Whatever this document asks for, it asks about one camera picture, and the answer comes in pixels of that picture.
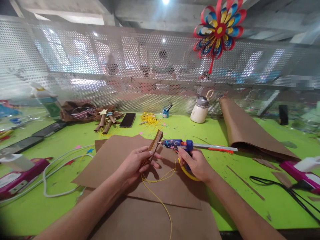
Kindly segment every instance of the smartphone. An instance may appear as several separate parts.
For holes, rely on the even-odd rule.
[[[38,144],[39,142],[42,142],[44,140],[43,137],[28,137],[25,138],[15,144],[12,144],[4,149],[2,149],[5,152],[10,152],[12,154],[14,153],[21,153],[31,147],[33,147],[34,145]]]
[[[120,123],[120,127],[132,127],[133,125],[133,121],[136,118],[136,114],[135,113],[127,113],[122,122]]]
[[[43,129],[41,129],[40,131],[32,134],[32,136],[37,136],[37,137],[49,137],[52,134],[54,134],[55,132],[58,132],[59,130],[61,130],[62,128],[64,128],[68,123],[64,122],[62,120],[59,120]]]

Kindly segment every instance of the hand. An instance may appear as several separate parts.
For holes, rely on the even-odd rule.
[[[121,176],[121,178],[128,181],[129,184],[132,184],[137,180],[140,173],[146,171],[150,165],[155,168],[160,168],[160,165],[154,160],[143,165],[144,161],[153,155],[153,151],[147,150],[148,146],[134,149],[117,169],[116,172]],[[158,153],[155,153],[154,157],[158,159],[162,158]]]
[[[190,156],[183,148],[178,148],[180,158],[180,164],[183,166],[186,162],[189,165],[192,173],[201,181],[207,183],[210,181],[210,176],[212,175],[212,167],[209,165],[208,161],[204,157],[201,150],[193,149],[190,151]]]

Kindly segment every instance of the paper pinwheel decoration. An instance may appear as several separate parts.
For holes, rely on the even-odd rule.
[[[207,6],[201,13],[201,24],[194,29],[194,36],[202,38],[194,50],[199,51],[199,57],[211,56],[209,74],[212,73],[213,61],[221,57],[222,52],[234,48],[235,39],[243,33],[239,26],[245,19],[247,11],[240,9],[243,0],[227,0],[227,6],[221,9],[222,0],[217,7]]]

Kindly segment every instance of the person's right hand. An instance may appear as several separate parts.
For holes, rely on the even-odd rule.
[[[192,173],[201,181],[207,183],[210,181],[210,176],[212,175],[212,167],[209,165],[208,161],[204,157],[201,150],[193,149],[190,151],[190,156],[183,148],[178,148],[180,158],[180,164],[183,166],[187,163],[192,171]]]

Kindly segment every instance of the black device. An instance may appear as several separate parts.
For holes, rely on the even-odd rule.
[[[136,118],[136,114],[135,113],[127,113],[122,122],[120,123],[120,127],[126,127],[126,128],[130,128],[133,125],[133,121]]]
[[[39,142],[42,142],[44,140],[44,137],[27,137],[19,142],[16,142],[4,149],[2,149],[2,151],[5,152],[10,152],[12,154],[15,153],[21,153],[31,147],[33,147],[34,145],[38,144]]]
[[[279,105],[280,125],[288,125],[288,105]]]
[[[43,129],[41,129],[40,131],[32,134],[32,136],[37,136],[37,137],[49,137],[52,134],[54,134],[55,132],[58,132],[59,130],[61,130],[62,128],[64,128],[68,123],[64,122],[62,120],[59,120]]]

